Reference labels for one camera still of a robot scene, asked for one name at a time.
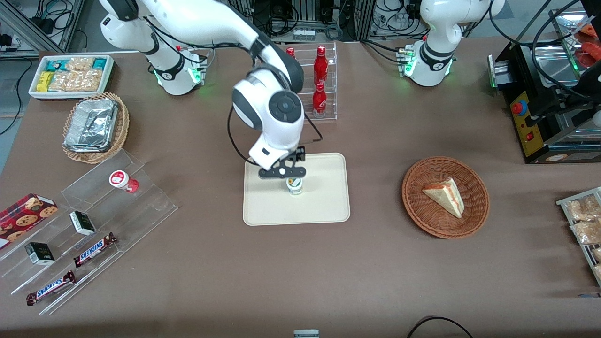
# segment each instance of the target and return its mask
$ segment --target red switch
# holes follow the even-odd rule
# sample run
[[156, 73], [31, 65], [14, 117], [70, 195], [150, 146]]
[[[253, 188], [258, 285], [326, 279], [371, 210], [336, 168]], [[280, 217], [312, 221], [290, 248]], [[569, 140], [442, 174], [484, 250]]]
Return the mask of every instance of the red switch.
[[513, 106], [511, 106], [511, 112], [516, 115], [521, 114], [523, 109], [524, 109], [524, 105], [521, 104], [520, 102], [514, 103]]

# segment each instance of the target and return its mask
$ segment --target red and white bottle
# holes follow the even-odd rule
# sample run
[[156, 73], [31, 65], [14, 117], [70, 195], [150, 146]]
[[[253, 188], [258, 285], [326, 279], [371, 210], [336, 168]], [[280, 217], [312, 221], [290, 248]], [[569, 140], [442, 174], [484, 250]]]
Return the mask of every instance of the red and white bottle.
[[326, 101], [328, 96], [323, 91], [323, 82], [319, 82], [315, 86], [313, 93], [313, 116], [315, 118], [323, 118], [326, 115]]
[[129, 177], [129, 175], [123, 170], [117, 170], [109, 177], [109, 183], [115, 188], [125, 190], [130, 194], [133, 194], [138, 190], [140, 184], [137, 180]]
[[286, 52], [288, 53], [289, 56], [293, 57], [296, 60], [296, 56], [294, 55], [294, 48], [288, 47], [288, 48], [286, 48]]
[[317, 58], [313, 64], [313, 82], [317, 85], [319, 82], [326, 83], [328, 79], [328, 59], [326, 59], [326, 48], [324, 46], [317, 47]]

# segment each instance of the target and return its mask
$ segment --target sandwich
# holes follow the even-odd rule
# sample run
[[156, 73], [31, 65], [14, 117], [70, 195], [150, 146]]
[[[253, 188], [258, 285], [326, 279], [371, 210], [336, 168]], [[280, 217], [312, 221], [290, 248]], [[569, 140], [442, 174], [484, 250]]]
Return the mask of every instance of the sandwich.
[[453, 216], [461, 218], [465, 206], [455, 180], [449, 177], [444, 182], [428, 184], [422, 191]]

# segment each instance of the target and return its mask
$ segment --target red bottle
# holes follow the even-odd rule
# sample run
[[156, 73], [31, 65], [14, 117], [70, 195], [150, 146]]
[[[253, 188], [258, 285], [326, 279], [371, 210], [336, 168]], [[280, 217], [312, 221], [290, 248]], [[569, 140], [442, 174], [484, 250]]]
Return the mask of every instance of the red bottle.
[[326, 59], [326, 48], [324, 46], [317, 47], [317, 58], [313, 64], [313, 82], [317, 85], [319, 82], [326, 83], [328, 79], [328, 59]]
[[323, 82], [319, 82], [315, 86], [315, 93], [313, 93], [313, 116], [315, 118], [322, 118], [326, 115], [326, 100], [328, 96], [323, 91]]
[[294, 48], [288, 47], [288, 48], [286, 48], [286, 52], [288, 53], [289, 56], [293, 57], [296, 60], [296, 56], [294, 55]]

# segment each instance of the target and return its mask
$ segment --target brown table surface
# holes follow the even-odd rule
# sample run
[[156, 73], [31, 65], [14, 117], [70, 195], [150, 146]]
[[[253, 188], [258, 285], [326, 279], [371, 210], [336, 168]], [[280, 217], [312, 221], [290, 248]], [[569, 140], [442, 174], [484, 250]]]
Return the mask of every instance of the brown table surface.
[[[351, 217], [268, 227], [242, 221], [243, 162], [225, 129], [248, 56], [219, 50], [207, 85], [175, 97], [143, 55], [115, 54], [110, 90], [131, 115], [125, 148], [180, 209], [51, 316], [0, 281], [0, 336], [275, 338], [318, 328], [324, 338], [404, 337], [442, 315], [475, 337], [599, 337], [601, 300], [576, 297], [599, 289], [555, 201], [601, 185], [601, 171], [523, 164], [503, 98], [488, 86], [486, 57], [505, 44], [464, 40], [447, 79], [422, 88], [363, 45], [339, 43], [339, 118], [319, 125], [325, 139], [307, 151], [346, 157]], [[0, 206], [55, 196], [92, 168], [61, 148], [73, 104], [31, 100]], [[242, 149], [258, 135], [238, 118], [232, 130]], [[467, 163], [487, 185], [490, 216], [470, 238], [434, 238], [402, 206], [404, 173], [434, 155]]]

